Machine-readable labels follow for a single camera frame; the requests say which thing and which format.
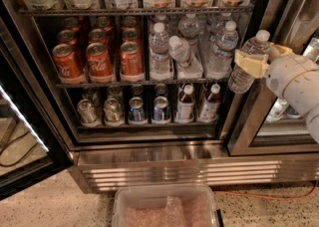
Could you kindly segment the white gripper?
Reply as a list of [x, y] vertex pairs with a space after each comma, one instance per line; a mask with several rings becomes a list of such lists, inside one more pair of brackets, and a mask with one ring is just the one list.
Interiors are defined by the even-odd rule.
[[269, 57], [236, 50], [234, 62], [256, 79], [262, 78], [268, 67], [266, 86], [292, 106], [319, 104], [319, 67], [304, 56], [293, 55], [293, 50], [286, 46], [271, 43]]

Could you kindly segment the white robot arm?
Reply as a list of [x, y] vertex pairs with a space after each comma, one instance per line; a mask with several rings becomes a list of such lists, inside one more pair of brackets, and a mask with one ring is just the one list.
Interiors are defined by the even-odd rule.
[[235, 51], [235, 64], [253, 78], [265, 78], [266, 87], [306, 117], [306, 127], [319, 142], [319, 66], [292, 49], [270, 44], [268, 58]]

